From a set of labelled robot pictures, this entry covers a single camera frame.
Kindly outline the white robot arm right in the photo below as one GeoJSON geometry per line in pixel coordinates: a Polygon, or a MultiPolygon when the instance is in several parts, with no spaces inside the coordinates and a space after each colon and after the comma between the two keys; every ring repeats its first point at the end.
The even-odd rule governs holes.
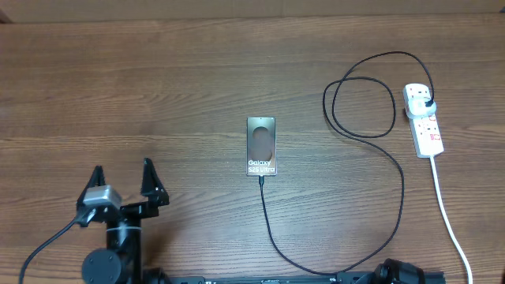
{"type": "MultiPolygon", "coordinates": [[[[144,159],[144,177],[145,178],[150,178],[151,183],[152,183],[152,188],[154,189],[154,193],[163,193],[167,195],[165,190],[163,189],[163,184],[159,180],[157,173],[154,168],[153,162],[149,158],[144,159]]],[[[264,176],[259,176],[259,185],[260,185],[260,196],[261,196],[261,201],[262,201],[262,206],[264,210],[264,217],[265,217],[265,222],[267,225],[267,231],[268,231],[268,236],[270,238],[271,244],[273,245],[273,248],[275,251],[288,263],[291,265],[295,266],[298,269],[301,269],[303,271],[306,271],[310,274],[314,275],[319,275],[319,276],[335,276],[336,278],[339,277],[340,275],[343,275],[346,272],[349,272],[352,268],[355,268],[361,263],[364,263],[366,260],[370,259],[372,256],[377,254],[379,251],[381,251],[383,248],[387,246],[387,244],[392,240],[393,236],[395,235],[396,231],[398,230],[399,223],[402,217],[402,209],[403,209],[403,204],[404,204],[404,195],[405,195],[405,189],[402,189],[402,198],[401,198],[401,204],[399,208],[399,213],[398,213],[398,220],[396,223],[396,226],[391,234],[391,236],[386,240],[386,242],[381,245],[375,252],[372,252],[369,256],[366,256],[364,259],[359,260],[355,264],[350,265],[349,267],[341,270],[341,271],[336,271],[332,273],[323,273],[323,272],[318,272],[314,271],[311,269],[308,269],[307,267],[303,267],[298,263],[295,263],[291,259],[289,259],[287,256],[285,256],[278,248],[278,246],[275,243],[275,240],[272,236],[271,233],[271,227],[267,215],[267,208],[264,200],[264,176]]],[[[392,260],[392,259],[386,259],[384,263],[379,264],[378,267],[374,270],[374,272],[371,272],[367,274],[364,277],[361,277],[357,283],[425,283],[425,273],[418,267],[413,266],[410,263],[404,263],[398,260],[392,260]]]]}

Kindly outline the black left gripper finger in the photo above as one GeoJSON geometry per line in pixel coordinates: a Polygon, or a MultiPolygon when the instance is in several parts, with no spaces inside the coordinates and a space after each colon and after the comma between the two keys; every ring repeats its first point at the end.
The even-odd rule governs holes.
{"type": "Polygon", "coordinates": [[[169,195],[159,179],[154,163],[150,158],[144,159],[143,178],[140,194],[148,198],[148,202],[156,206],[165,206],[170,203],[169,195]]]}
{"type": "Polygon", "coordinates": [[[84,205],[84,197],[90,188],[105,185],[105,176],[103,173],[103,168],[101,166],[96,166],[92,172],[92,175],[84,187],[84,190],[77,199],[77,207],[82,207],[84,205]]]}

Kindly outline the Galaxy smartphone with reflective screen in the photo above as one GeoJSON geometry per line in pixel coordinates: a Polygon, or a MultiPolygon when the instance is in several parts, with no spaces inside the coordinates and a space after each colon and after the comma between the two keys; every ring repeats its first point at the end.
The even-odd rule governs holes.
{"type": "Polygon", "coordinates": [[[273,117],[248,117],[246,135],[246,174],[275,176],[276,124],[273,117]]]}

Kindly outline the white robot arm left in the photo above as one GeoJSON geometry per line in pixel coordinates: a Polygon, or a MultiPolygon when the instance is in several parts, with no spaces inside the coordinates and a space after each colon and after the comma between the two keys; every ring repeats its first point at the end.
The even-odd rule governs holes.
{"type": "Polygon", "coordinates": [[[161,268],[145,269],[142,262],[141,221],[159,215],[159,208],[170,203],[153,162],[146,158],[140,194],[145,201],[126,204],[105,180],[103,168],[96,166],[80,194],[76,224],[91,222],[107,225],[105,248],[90,252],[82,263],[82,279],[90,284],[168,283],[161,268]]]}

